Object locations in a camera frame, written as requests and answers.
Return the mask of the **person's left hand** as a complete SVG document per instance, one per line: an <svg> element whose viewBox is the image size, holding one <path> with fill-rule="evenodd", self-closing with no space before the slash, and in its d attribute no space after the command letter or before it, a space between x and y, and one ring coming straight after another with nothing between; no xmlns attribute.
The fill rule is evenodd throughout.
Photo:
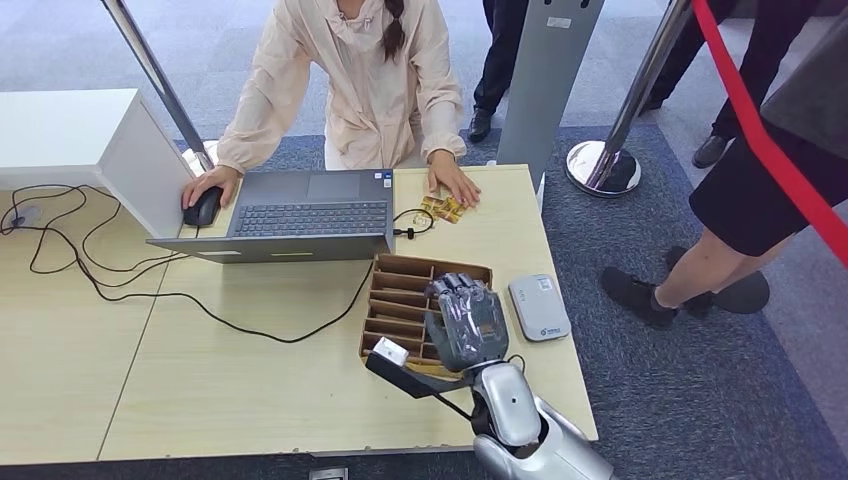
<svg viewBox="0 0 848 480"><path fill-rule="evenodd" d="M479 203L481 190L466 176L451 152L435 150L427 157L427 164L430 193L436 194L445 187L465 207L475 207Z"/></svg>

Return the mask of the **person's right hand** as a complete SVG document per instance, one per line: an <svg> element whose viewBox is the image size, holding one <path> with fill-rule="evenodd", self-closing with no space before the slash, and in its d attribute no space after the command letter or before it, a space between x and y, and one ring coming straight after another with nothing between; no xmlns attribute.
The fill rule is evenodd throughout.
<svg viewBox="0 0 848 480"><path fill-rule="evenodd" d="M228 166L216 166L205 171L185 186L181 196L182 208L187 209L194 206L199 201L200 196L212 187L222 189L219 205L226 207L230 203L242 176L241 172Z"/></svg>

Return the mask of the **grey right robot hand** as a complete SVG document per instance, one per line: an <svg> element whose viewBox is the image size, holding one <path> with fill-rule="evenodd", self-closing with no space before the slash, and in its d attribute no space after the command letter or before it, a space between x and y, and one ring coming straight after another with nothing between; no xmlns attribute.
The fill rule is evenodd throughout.
<svg viewBox="0 0 848 480"><path fill-rule="evenodd" d="M466 273L446 273L430 282L425 295L438 303L437 315L425 315L425 329L448 371L504 359L506 320L497 293L485 283Z"/></svg>

